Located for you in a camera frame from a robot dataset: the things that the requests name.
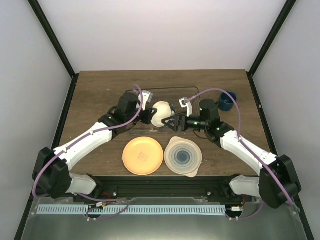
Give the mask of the black wire dish rack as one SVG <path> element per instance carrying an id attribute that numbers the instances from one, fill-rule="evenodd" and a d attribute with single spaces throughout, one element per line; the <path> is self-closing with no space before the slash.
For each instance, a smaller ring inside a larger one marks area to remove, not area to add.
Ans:
<path id="1" fill-rule="evenodd" d="M 175 116 L 179 114 L 185 114 L 187 112 L 186 108 L 182 108 L 179 99 L 187 97 L 190 98 L 199 93 L 199 89 L 195 86 L 185 86 L 185 87 L 154 87 L 154 88 L 144 88 L 143 91 L 149 91 L 153 93 L 153 97 L 150 103 L 146 104 L 146 108 L 153 108 L 153 105 L 157 102 L 164 101 L 168 102 L 173 110 L 175 111 Z M 129 128 L 139 129 L 145 132 L 172 132 L 170 128 L 155 127 L 152 124 L 144 124 L 141 121 L 133 122 L 129 125 Z"/>

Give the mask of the cream and teal bowl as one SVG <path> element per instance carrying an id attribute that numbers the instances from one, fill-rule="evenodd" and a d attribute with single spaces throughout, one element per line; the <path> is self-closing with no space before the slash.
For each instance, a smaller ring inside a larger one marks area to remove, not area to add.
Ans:
<path id="1" fill-rule="evenodd" d="M 163 119 L 172 117 L 176 114 L 171 105 L 166 101 L 158 101 L 153 105 L 153 108 L 156 109 L 156 113 L 151 119 L 151 124 L 157 128 L 164 126 L 162 123 Z"/>

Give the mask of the orange plastic plate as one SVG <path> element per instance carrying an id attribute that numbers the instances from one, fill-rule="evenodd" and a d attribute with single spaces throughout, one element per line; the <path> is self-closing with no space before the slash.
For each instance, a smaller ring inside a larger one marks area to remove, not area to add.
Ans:
<path id="1" fill-rule="evenodd" d="M 137 137 L 124 148 L 122 162 L 125 168 L 137 176 L 156 172 L 163 163 L 164 151 L 158 141 L 151 137 Z"/>

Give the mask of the dark blue mug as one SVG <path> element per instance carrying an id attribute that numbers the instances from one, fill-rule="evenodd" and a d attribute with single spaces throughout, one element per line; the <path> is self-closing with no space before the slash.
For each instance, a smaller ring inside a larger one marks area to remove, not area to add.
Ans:
<path id="1" fill-rule="evenodd" d="M 223 112 L 229 112 L 235 105 L 230 96 L 237 101 L 237 96 L 234 92 L 228 91 L 227 93 L 221 93 L 217 102 L 218 108 Z"/>

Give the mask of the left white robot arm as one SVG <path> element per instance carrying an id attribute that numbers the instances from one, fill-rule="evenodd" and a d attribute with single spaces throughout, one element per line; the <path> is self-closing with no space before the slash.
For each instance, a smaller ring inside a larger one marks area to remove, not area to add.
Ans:
<path id="1" fill-rule="evenodd" d="M 150 124 L 156 110 L 146 105 L 152 98 L 153 94 L 147 90 L 126 92 L 118 105 L 100 117 L 89 130 L 55 149 L 45 147 L 40 150 L 32 173 L 33 197 L 39 198 L 36 190 L 40 188 L 44 197 L 57 199 L 64 194 L 79 194 L 97 202 L 102 196 L 97 180 L 89 174 L 79 175 L 70 171 L 93 150 L 126 132 L 128 125 L 137 122 Z"/>

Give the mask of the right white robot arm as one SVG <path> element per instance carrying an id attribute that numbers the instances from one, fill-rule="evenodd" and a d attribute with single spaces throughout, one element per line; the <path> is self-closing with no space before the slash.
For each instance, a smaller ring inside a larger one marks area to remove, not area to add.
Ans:
<path id="1" fill-rule="evenodd" d="M 261 198 L 269 207 L 279 208 L 302 190 L 293 161 L 286 155 L 277 156 L 254 145 L 239 134 L 232 126 L 221 121 L 218 106 L 212 99 L 200 101 L 200 114 L 192 114 L 192 104 L 186 98 L 180 99 L 185 113 L 161 117 L 163 125 L 173 131 L 193 129 L 204 131 L 206 138 L 219 148 L 226 150 L 249 167 L 256 177 L 235 176 L 222 188 L 223 198 L 229 202 L 240 195 Z"/>

